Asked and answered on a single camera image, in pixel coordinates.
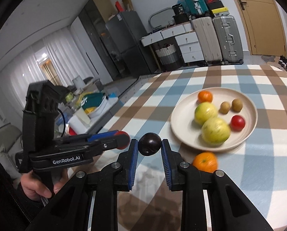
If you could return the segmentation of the left hand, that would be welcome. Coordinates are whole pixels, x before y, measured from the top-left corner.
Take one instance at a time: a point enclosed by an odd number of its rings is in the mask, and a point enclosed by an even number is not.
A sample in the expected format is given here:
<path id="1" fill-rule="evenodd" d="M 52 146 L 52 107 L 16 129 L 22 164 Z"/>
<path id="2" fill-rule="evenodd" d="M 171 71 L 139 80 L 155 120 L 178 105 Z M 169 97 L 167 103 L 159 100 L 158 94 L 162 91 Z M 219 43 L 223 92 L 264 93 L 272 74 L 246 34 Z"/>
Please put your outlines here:
<path id="1" fill-rule="evenodd" d="M 67 182 L 67 169 L 63 169 L 60 180 L 53 187 L 53 192 L 57 194 Z M 48 189 L 41 180 L 37 179 L 32 171 L 22 174 L 20 183 L 25 195 L 31 200 L 37 201 L 40 200 L 41 197 L 51 198 L 52 196 L 50 189 Z"/>

